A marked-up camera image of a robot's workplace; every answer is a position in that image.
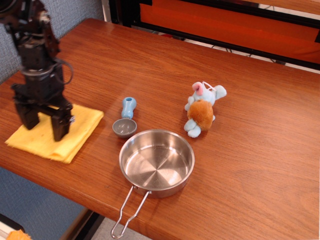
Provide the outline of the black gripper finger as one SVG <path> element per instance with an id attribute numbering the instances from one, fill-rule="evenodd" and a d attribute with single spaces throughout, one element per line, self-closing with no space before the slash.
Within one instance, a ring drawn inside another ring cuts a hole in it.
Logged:
<path id="1" fill-rule="evenodd" d="M 15 108 L 23 125 L 28 129 L 33 129 L 39 122 L 38 111 L 31 104 L 15 103 Z"/>
<path id="2" fill-rule="evenodd" d="M 66 117 L 51 117 L 51 124 L 53 130 L 53 137 L 56 142 L 62 140 L 62 138 L 69 133 L 70 125 L 75 121 L 75 117 L 73 115 Z"/>

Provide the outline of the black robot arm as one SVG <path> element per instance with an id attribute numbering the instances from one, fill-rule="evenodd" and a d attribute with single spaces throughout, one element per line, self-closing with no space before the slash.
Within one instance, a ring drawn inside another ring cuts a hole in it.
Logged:
<path id="1" fill-rule="evenodd" d="M 63 95 L 70 83 L 64 80 L 63 65 L 70 64 L 57 58 L 60 42 L 50 15 L 40 0 L 2 0 L 0 22 L 12 37 L 25 79 L 24 84 L 11 85 L 21 122 L 31 130 L 40 122 L 39 113 L 50 116 L 58 142 L 69 133 L 74 117 L 73 106 Z"/>

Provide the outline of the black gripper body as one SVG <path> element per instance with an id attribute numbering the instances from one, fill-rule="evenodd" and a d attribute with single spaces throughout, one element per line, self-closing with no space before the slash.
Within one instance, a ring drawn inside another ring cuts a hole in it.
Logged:
<path id="1" fill-rule="evenodd" d="M 67 82 L 63 68 L 53 66 L 45 70 L 21 70 L 24 83 L 14 83 L 14 103 L 33 105 L 39 112 L 60 118 L 71 116 L 72 104 L 64 97 Z"/>

